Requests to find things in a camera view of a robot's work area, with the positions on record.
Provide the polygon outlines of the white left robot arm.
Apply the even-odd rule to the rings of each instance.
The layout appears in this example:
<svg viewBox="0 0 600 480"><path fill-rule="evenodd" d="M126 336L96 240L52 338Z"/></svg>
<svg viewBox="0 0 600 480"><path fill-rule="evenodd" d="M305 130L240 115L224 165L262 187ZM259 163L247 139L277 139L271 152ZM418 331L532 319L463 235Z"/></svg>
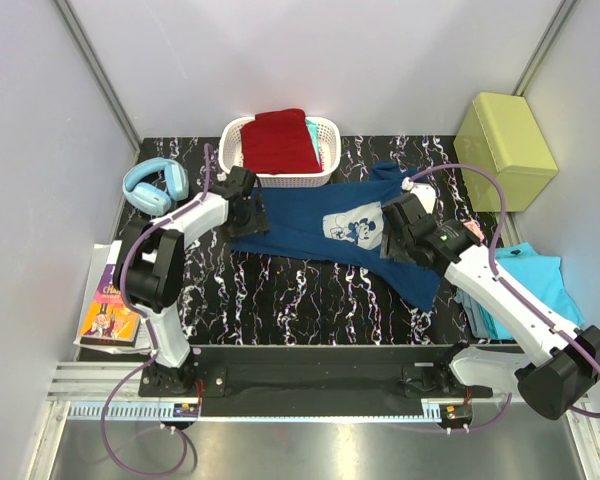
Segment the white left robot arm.
<svg viewBox="0 0 600 480"><path fill-rule="evenodd" d="M181 205L151 205L155 188L137 199L138 206L157 215L139 221L123 235L113 284L123 303L139 315L149 335L147 383L176 396L195 386L195 354L181 328L177 300L183 288L186 250L201 236L222 227L231 239L269 230L262 184L250 170L234 166L228 176L189 199L188 180L166 175L167 184L183 185Z"/></svg>

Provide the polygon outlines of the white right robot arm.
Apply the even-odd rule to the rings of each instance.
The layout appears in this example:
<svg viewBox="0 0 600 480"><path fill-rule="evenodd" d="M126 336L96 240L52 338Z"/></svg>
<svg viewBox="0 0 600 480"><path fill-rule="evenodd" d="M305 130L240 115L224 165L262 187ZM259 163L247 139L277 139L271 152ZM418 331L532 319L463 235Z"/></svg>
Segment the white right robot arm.
<svg viewBox="0 0 600 480"><path fill-rule="evenodd" d="M600 329L582 329L545 305L462 222L438 224L416 195L404 193L382 212L391 259L408 257L468 293L521 349L452 347L435 365L440 393L452 397L476 386L518 393L536 413L557 420L600 382Z"/></svg>

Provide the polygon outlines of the navy blue t shirt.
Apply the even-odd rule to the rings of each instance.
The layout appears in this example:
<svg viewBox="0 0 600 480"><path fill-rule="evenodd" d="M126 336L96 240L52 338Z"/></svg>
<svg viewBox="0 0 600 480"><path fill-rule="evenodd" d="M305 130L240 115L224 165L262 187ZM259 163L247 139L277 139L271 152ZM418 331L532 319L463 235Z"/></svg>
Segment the navy blue t shirt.
<svg viewBox="0 0 600 480"><path fill-rule="evenodd" d="M265 188L266 234L231 243L237 252L320 260L359 266L388 283L408 304L432 309L440 278L415 263L381 256L381 206L403 193L403 180L415 169L377 163L365 181L307 188Z"/></svg>

